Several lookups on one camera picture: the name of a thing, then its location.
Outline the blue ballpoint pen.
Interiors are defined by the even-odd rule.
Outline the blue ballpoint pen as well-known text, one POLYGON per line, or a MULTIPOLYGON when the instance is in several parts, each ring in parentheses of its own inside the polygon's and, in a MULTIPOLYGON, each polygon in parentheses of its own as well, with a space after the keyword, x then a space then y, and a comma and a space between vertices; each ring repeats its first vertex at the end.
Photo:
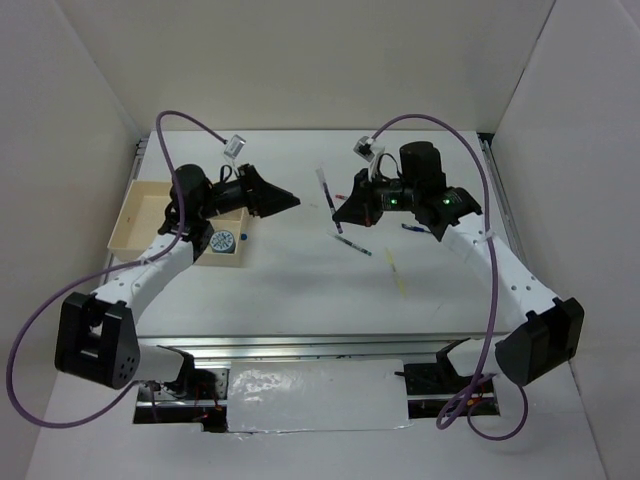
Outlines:
POLYGON ((401 228, 407 231, 415 232, 415 233, 431 234, 431 232, 428 229, 415 226, 415 225, 409 225, 406 223, 402 223, 401 228))

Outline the green gel pen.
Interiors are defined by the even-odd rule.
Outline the green gel pen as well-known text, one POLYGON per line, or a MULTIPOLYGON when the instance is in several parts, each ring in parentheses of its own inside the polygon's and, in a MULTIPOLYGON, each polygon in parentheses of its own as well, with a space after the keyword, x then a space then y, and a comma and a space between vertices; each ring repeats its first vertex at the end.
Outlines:
POLYGON ((338 233, 334 233, 334 232, 331 232, 331 231, 327 231, 326 233, 330 237, 332 237, 333 239, 341 242, 342 244, 344 244, 344 245, 346 245, 346 246, 348 246, 348 247, 350 247, 350 248, 352 248, 352 249, 354 249, 354 250, 356 250, 356 251, 358 251, 358 252, 360 252, 360 253, 362 253, 362 254, 364 254, 366 256, 371 257, 373 255, 373 253, 370 250, 360 246, 357 243, 354 243, 353 241, 343 237, 342 235, 340 235, 338 233))

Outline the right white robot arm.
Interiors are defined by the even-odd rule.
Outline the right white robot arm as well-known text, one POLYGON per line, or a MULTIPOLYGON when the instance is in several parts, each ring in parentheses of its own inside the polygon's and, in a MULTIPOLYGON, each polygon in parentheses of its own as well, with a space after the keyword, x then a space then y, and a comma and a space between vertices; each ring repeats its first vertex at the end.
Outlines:
POLYGON ((441 156, 428 141, 403 145, 401 170, 380 171, 384 155, 372 139, 354 148, 367 160, 354 177, 350 196, 334 213, 338 223, 372 227, 390 211, 410 212, 478 278, 497 290, 497 316, 510 332, 492 340, 489 367, 526 386, 574 357, 584 309, 540 283, 514 252, 486 226, 486 209, 461 187, 448 185, 441 156))

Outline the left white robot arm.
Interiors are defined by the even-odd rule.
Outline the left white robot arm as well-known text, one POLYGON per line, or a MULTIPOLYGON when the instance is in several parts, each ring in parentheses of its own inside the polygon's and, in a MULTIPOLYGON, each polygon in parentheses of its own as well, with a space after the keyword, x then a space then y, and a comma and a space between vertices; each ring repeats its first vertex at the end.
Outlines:
POLYGON ((176 399, 196 390, 192 355, 174 347, 141 346, 136 325, 153 300, 204 254, 212 218, 238 209, 266 218, 299 205, 293 193, 240 166, 233 181, 212 183, 201 167, 175 170, 164 221, 150 246, 122 272, 89 294, 73 292, 61 306, 54 356, 63 373, 120 390, 130 383, 161 383, 176 399))

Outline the purple gel pen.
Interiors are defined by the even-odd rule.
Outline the purple gel pen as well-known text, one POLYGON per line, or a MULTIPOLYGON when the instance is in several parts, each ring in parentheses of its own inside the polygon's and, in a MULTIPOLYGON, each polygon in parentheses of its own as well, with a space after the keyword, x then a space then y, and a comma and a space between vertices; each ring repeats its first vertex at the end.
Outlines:
POLYGON ((315 173, 316 173, 316 176, 318 178, 320 187, 321 187, 321 189, 323 191, 324 197, 326 199, 330 214, 332 216, 332 221, 334 223, 334 226, 336 227, 336 231, 337 231, 338 234, 342 234, 343 233, 343 228, 342 228, 341 224, 338 221, 335 221, 334 218, 333 218, 334 214, 336 213, 336 208, 335 208, 335 205, 334 205, 334 202, 333 202, 330 190, 329 190, 328 183, 326 181, 324 170, 322 168, 317 168, 315 170, 315 173))

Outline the beige wooden organizer tray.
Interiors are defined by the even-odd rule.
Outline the beige wooden organizer tray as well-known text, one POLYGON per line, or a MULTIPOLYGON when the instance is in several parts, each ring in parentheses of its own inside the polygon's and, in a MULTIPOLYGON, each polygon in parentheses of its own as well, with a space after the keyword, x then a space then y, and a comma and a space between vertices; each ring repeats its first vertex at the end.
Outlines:
MULTIPOLYGON (((120 262, 136 260, 150 246, 161 224, 164 210, 169 205, 170 182, 134 180, 123 202, 118 219, 109 240, 108 249, 120 262)), ((222 246, 208 246, 196 264, 207 267, 240 267, 243 263, 250 215, 246 208, 237 209, 214 217, 210 223, 214 228, 213 242, 221 239, 220 231, 233 235, 235 246, 232 252, 223 252, 222 246)))

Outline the white cover plate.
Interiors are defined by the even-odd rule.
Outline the white cover plate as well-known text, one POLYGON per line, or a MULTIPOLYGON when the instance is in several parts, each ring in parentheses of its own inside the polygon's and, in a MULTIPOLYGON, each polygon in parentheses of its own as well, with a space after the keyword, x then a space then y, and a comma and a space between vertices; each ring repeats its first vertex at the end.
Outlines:
POLYGON ((398 359, 236 362, 227 389, 233 433, 396 430, 411 425, 398 359))

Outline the aluminium front rail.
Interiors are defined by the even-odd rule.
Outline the aluminium front rail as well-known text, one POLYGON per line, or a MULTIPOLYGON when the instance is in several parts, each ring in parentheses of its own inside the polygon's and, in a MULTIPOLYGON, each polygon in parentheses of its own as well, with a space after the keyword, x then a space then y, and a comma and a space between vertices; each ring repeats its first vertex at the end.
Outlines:
POLYGON ((309 336, 142 336, 146 346, 185 351, 201 362, 319 360, 429 356, 466 334, 375 334, 309 336))

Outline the yellow gel pen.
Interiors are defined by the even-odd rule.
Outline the yellow gel pen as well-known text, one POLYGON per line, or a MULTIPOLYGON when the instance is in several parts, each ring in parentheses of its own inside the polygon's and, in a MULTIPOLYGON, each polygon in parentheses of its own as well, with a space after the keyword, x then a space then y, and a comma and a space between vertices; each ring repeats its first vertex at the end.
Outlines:
POLYGON ((386 260, 387 263, 389 264, 389 267, 391 269, 391 273, 394 279, 394 282, 396 284, 396 286, 398 287, 398 290, 400 292, 400 295, 405 298, 406 297, 406 288, 404 286, 404 282, 400 276, 399 270, 397 269, 393 254, 391 252, 391 250, 389 248, 385 249, 385 256, 386 256, 386 260))

